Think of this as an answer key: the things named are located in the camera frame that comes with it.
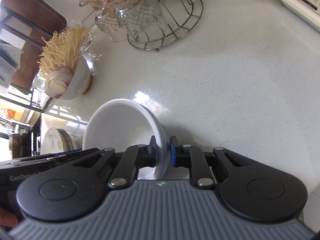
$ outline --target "stacked plate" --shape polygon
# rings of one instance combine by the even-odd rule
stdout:
[[[65,130],[50,128],[44,135],[40,154],[68,152],[76,148],[74,141]]]

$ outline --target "bowl rim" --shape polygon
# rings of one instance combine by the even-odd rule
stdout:
[[[156,117],[153,115],[153,113],[151,111],[149,111],[147,108],[145,108],[144,106],[140,105],[137,102],[134,102],[134,101],[129,100],[129,99],[124,99],[124,98],[117,98],[117,99],[110,100],[110,101],[104,103],[103,105],[101,105],[94,112],[94,114],[92,115],[90,120],[92,120],[92,119],[96,118],[97,116],[99,116],[100,113],[102,111],[104,111],[106,107],[111,107],[111,106],[114,106],[114,105],[127,105],[127,106],[130,106],[130,107],[134,108],[135,110],[139,111],[147,119],[149,125],[151,126],[152,132],[153,132],[154,136],[156,137],[156,144],[157,144],[157,147],[158,147],[158,155],[159,154],[165,155],[167,153],[167,149],[165,149],[167,142],[165,141],[165,139],[164,139],[164,137],[162,135],[161,129],[159,127],[160,124],[157,123],[158,121],[157,122],[155,121]],[[90,120],[89,120],[89,122],[87,124],[87,127],[86,127],[85,131],[84,131],[84,137],[83,137],[83,143],[82,143],[82,148],[84,150],[87,149],[86,141],[87,141],[87,137],[88,137],[88,130],[90,129]],[[157,165],[155,167],[155,171],[153,172],[153,179],[158,179],[158,176],[161,176],[161,173],[162,173],[163,169],[164,169],[163,167],[160,167],[160,166]]]

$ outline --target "gray ribbed gripper base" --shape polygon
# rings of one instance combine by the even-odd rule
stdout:
[[[91,214],[51,224],[25,220],[10,231],[15,240],[310,240],[298,220],[262,225],[226,210],[215,193],[188,180],[137,180],[109,193]]]

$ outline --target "circular cap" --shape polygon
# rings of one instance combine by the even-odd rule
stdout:
[[[53,179],[40,187],[42,197],[49,200],[63,200],[70,198],[77,191],[77,185],[69,179]]]
[[[89,214],[101,204],[105,193],[105,183],[91,169],[67,163],[26,179],[16,197],[26,216],[61,222]]]
[[[112,186],[123,186],[127,181],[124,178],[115,178],[110,181]]]
[[[258,199],[276,199],[284,193],[284,186],[280,182],[267,178],[251,181],[247,189],[250,195]]]
[[[214,181],[210,178],[201,178],[201,179],[198,179],[197,183],[199,186],[205,187],[205,186],[212,185]]]

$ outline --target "metal screw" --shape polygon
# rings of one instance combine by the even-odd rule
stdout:
[[[127,181],[124,178],[115,178],[110,181],[112,186],[123,186]]]
[[[197,181],[198,185],[201,187],[210,186],[214,183],[214,181],[210,178],[201,178]]]

